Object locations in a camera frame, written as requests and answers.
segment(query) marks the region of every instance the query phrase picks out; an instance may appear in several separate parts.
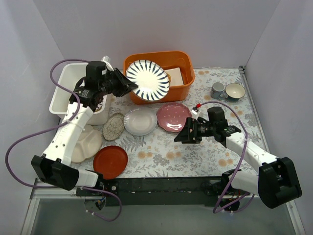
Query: white plate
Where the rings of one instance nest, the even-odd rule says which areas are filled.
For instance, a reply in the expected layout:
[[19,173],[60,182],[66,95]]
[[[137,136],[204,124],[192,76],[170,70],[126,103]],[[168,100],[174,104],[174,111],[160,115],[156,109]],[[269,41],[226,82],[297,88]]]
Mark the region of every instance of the white plate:
[[148,108],[135,108],[124,117],[125,129],[135,136],[144,136],[152,132],[157,125],[155,111]]
[[74,147],[72,163],[81,163],[86,159],[92,158],[100,149],[102,138],[99,131],[90,125],[85,125]]
[[137,60],[133,62],[128,67],[126,76],[138,85],[133,92],[147,101],[162,99],[170,89],[166,72],[153,61]]

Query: striped plate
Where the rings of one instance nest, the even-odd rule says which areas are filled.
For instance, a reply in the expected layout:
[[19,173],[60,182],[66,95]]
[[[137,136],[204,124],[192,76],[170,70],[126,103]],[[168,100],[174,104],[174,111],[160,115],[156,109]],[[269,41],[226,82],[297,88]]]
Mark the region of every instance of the striped plate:
[[133,92],[146,101],[162,99],[170,89],[170,81],[164,69],[149,60],[133,62],[128,67],[126,76],[138,85]]

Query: pink plate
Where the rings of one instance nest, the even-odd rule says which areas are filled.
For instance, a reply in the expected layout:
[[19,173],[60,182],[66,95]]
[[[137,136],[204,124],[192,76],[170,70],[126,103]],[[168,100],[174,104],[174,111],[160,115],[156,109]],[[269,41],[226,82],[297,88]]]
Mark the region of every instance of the pink plate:
[[169,132],[179,132],[183,129],[186,118],[191,117],[189,109],[180,103],[166,103],[157,112],[160,127]]

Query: table surface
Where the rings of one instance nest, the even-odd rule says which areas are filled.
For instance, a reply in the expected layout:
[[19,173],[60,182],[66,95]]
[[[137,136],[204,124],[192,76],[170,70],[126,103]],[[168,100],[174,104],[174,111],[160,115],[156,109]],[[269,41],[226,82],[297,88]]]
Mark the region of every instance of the table surface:
[[[195,81],[191,85],[187,98],[180,102],[188,108],[193,108],[197,103],[213,100],[209,91],[214,82],[240,83],[242,78],[238,69],[195,69]],[[238,102],[228,102],[239,115],[245,128],[248,131],[248,139],[265,149],[258,122],[254,110],[250,104],[248,94]],[[164,103],[144,105],[150,109],[158,111]],[[204,105],[200,108],[205,113],[211,106],[218,104]],[[126,114],[129,110],[137,107],[131,101],[129,95],[121,98],[112,97],[109,116],[114,113]],[[226,107],[225,117],[229,125],[236,125],[240,128],[239,122],[233,113]],[[103,126],[94,126],[102,133]],[[234,169],[239,161],[239,156],[234,152],[224,148],[216,142],[213,137],[203,138],[201,144],[181,144],[174,142],[177,134],[166,132],[157,125],[151,133],[139,137],[133,136],[126,130],[115,141],[102,140],[102,147],[118,145],[126,150],[128,154],[128,164],[120,178],[141,178],[141,177],[193,177],[193,176],[218,176]],[[76,169],[93,170],[93,158],[80,164],[71,164]],[[254,169],[243,161],[241,167],[243,171],[256,174]]]

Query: red plate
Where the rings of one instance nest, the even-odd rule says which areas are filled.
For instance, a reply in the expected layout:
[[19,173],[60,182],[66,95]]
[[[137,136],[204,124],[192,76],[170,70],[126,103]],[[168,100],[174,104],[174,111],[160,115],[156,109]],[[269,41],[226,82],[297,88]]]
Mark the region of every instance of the red plate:
[[100,149],[93,159],[93,169],[103,174],[105,180],[111,180],[123,173],[128,156],[119,146],[107,146]]

